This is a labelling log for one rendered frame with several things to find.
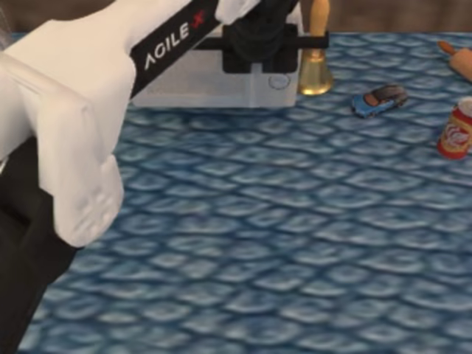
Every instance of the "red can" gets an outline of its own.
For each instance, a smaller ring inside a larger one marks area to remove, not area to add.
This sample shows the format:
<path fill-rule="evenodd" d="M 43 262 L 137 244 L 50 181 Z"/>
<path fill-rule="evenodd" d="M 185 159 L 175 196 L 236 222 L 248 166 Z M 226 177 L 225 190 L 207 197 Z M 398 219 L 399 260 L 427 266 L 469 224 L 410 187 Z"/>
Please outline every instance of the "red can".
<path fill-rule="evenodd" d="M 462 159 L 472 144 L 472 97 L 462 98 L 454 107 L 442 131 L 437 149 L 448 159 Z"/>

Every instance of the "black label strip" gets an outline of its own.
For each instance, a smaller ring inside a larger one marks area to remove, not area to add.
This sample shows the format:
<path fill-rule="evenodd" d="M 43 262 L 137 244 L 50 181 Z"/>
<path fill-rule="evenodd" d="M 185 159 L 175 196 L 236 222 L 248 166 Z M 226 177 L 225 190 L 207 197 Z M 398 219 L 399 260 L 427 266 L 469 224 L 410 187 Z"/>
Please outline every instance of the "black label strip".
<path fill-rule="evenodd" d="M 193 0 L 131 50 L 136 65 L 131 98 L 219 25 L 217 6 L 218 0 Z"/>

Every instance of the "table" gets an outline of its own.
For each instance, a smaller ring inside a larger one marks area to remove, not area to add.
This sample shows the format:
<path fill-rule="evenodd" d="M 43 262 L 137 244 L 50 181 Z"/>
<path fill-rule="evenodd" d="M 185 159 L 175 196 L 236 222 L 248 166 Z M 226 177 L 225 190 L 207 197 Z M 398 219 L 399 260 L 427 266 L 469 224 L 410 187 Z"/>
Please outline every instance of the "table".
<path fill-rule="evenodd" d="M 336 87 L 282 110 L 130 108 L 112 229 L 46 293 L 21 349 L 472 353 L 472 159 L 435 149 L 471 86 L 437 39 L 333 35 Z M 389 81 L 405 107 L 350 96 Z"/>

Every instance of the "rolling pin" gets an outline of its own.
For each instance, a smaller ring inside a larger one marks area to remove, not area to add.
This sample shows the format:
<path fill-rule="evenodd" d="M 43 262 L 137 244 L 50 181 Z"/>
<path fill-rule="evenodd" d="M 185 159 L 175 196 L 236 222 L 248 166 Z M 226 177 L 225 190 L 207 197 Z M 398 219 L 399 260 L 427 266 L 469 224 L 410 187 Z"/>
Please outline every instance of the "rolling pin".
<path fill-rule="evenodd" d="M 449 60 L 451 68 L 472 82 L 472 50 L 467 48 L 455 50 L 450 43 L 445 41 L 439 41 L 437 45 L 451 56 Z"/>

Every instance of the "can lid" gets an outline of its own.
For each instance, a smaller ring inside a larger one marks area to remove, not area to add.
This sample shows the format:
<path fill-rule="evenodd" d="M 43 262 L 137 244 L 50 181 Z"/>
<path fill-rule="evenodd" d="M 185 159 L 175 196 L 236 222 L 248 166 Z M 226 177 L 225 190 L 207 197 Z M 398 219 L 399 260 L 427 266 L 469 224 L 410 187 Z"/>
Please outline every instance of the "can lid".
<path fill-rule="evenodd" d="M 459 103 L 457 103 L 457 107 L 463 114 L 472 117 L 472 97 L 462 98 Z"/>

